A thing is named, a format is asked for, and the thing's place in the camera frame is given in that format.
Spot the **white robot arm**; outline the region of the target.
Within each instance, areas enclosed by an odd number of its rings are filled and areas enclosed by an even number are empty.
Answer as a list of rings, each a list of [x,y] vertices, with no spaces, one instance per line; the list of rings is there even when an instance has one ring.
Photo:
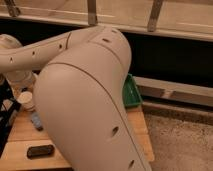
[[[119,30],[95,26],[1,49],[0,73],[39,72],[36,111],[75,171],[152,171],[122,98],[131,58]]]

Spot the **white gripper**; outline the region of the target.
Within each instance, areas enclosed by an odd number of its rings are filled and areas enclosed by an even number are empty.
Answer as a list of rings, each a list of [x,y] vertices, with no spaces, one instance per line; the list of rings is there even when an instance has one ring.
[[[13,88],[17,88],[17,89],[30,87],[36,81],[36,77],[34,73],[29,70],[8,72],[5,74],[5,77],[8,83]]]

